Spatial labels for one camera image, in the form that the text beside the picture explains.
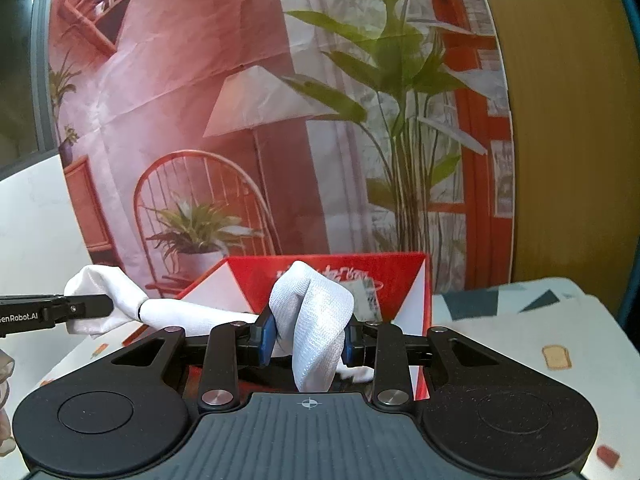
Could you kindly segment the person hand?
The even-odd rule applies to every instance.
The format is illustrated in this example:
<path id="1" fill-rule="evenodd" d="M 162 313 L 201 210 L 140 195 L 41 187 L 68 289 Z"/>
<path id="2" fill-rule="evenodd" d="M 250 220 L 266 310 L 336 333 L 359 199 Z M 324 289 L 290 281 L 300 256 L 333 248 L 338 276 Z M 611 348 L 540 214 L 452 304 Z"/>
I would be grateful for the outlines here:
<path id="1" fill-rule="evenodd" d="M 6 412 L 6 401 L 10 395 L 9 379 L 13 375 L 15 362 L 4 351 L 0 351 L 0 456 L 12 453 L 16 444 L 12 437 L 11 422 Z"/>

